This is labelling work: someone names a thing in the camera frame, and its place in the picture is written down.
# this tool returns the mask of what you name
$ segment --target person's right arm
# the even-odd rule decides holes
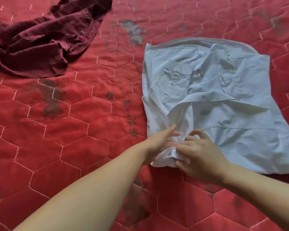
[[[203,130],[192,131],[176,151],[190,159],[175,162],[188,176],[230,190],[289,231],[289,184],[230,163]]]

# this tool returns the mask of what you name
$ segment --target maroon fabric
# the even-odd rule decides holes
[[[21,77],[65,73],[95,37],[112,0],[61,0],[47,15],[11,26],[0,22],[0,70]]]

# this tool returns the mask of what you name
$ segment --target shirt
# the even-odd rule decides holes
[[[65,73],[95,37],[112,0],[61,0],[47,15],[11,26],[0,22],[0,70],[40,78]]]
[[[182,38],[146,45],[142,88],[148,136],[172,124],[182,142],[203,129],[232,163],[289,173],[289,125],[271,96],[269,56],[223,39]],[[152,166],[186,160],[171,147]]]

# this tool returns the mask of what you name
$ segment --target hand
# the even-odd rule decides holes
[[[188,176],[213,184],[221,184],[231,163],[215,146],[208,135],[200,129],[193,130],[176,152],[190,159],[190,163],[175,160],[177,168]]]
[[[175,132],[176,125],[173,124],[168,129],[151,135],[148,139],[140,144],[146,149],[146,159],[143,165],[151,163],[161,151],[169,147],[175,147],[177,144],[167,140],[169,137],[179,136],[179,132]]]

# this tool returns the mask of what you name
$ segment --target white shirt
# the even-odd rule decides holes
[[[182,38],[146,45],[142,90],[148,137],[172,124],[182,142],[203,129],[232,163],[289,173],[289,125],[271,96],[269,56],[222,39]],[[175,167],[171,147],[152,163]]]

